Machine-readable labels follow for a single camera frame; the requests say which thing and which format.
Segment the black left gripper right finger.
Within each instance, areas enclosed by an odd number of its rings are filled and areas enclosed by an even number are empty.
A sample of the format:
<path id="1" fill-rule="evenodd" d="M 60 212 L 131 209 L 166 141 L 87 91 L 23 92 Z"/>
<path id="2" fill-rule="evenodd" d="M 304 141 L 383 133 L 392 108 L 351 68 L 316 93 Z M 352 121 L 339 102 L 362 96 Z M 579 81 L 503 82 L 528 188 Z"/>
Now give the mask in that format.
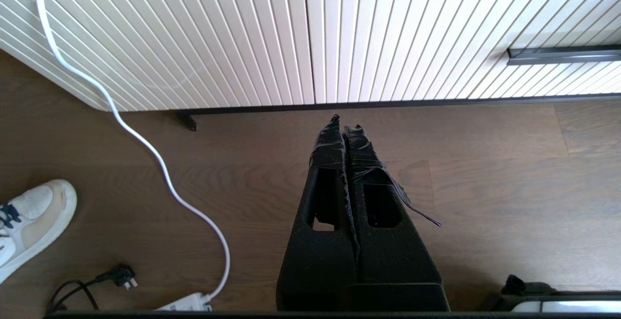
<path id="1" fill-rule="evenodd" d="M 347 179 L 360 281 L 443 284 L 409 211 L 413 205 L 360 126 L 345 127 Z"/>

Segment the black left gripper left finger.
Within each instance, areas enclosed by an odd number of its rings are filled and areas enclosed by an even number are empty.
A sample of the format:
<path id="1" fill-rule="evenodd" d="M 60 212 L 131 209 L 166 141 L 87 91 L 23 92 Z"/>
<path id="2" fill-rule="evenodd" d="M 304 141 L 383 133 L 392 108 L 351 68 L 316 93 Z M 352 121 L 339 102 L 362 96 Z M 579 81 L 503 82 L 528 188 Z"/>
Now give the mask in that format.
<path id="1" fill-rule="evenodd" d="M 357 279 L 359 244 L 340 118 L 321 129 L 277 281 L 277 310 L 335 311 Z"/>

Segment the black long rail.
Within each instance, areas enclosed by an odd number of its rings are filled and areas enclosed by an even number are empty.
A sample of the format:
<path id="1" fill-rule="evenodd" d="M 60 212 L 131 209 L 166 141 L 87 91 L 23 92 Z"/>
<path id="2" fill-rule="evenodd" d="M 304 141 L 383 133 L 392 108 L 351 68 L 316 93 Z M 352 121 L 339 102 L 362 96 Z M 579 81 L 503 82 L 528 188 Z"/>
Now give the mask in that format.
<path id="1" fill-rule="evenodd" d="M 587 47 L 510 48 L 508 66 L 621 62 L 621 44 Z"/>

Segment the cream fluted drawer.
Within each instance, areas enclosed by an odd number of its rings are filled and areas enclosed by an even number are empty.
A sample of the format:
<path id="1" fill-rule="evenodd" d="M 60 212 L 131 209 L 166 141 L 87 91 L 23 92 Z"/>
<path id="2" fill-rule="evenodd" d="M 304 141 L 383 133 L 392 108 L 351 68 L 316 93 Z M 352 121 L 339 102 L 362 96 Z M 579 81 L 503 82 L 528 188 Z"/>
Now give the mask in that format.
<path id="1" fill-rule="evenodd" d="M 612 92 L 621 79 L 621 62 L 509 66 L 507 50 L 614 44 L 621 44 L 621 0 L 530 0 L 469 98 Z"/>

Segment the white power strip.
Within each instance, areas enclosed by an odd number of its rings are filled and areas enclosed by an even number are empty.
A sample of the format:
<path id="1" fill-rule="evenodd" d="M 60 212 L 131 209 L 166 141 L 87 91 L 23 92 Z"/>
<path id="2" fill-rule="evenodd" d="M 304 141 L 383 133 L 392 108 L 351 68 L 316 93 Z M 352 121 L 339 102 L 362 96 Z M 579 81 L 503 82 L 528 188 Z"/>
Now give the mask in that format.
<path id="1" fill-rule="evenodd" d="M 200 292 L 191 293 L 164 306 L 160 306 L 155 311 L 166 312 L 213 312 L 213 307 L 208 301 L 208 296 Z"/>

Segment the cream fluted cabinet front panel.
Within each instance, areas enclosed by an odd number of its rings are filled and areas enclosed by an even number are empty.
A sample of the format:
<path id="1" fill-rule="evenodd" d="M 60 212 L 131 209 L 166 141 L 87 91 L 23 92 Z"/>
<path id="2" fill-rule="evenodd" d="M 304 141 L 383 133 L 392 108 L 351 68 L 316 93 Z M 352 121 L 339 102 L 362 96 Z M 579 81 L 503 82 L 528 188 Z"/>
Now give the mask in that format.
<path id="1" fill-rule="evenodd" d="M 316 103 L 503 95 L 506 50 L 547 0 L 306 0 Z"/>
<path id="2" fill-rule="evenodd" d="M 120 111 L 315 102 L 306 0 L 44 0 L 61 56 Z M 91 83 L 53 56 L 37 0 L 0 0 L 0 49 L 90 107 Z"/>

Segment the white sneaker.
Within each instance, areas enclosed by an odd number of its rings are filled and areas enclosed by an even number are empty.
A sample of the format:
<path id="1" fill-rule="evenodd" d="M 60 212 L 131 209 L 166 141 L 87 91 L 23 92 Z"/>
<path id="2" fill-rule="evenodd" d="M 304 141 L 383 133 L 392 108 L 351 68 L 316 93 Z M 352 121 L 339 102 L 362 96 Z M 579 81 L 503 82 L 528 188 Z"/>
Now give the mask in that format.
<path id="1" fill-rule="evenodd" d="M 76 202 L 75 187 L 55 179 L 0 204 L 0 284 L 60 237 Z"/>

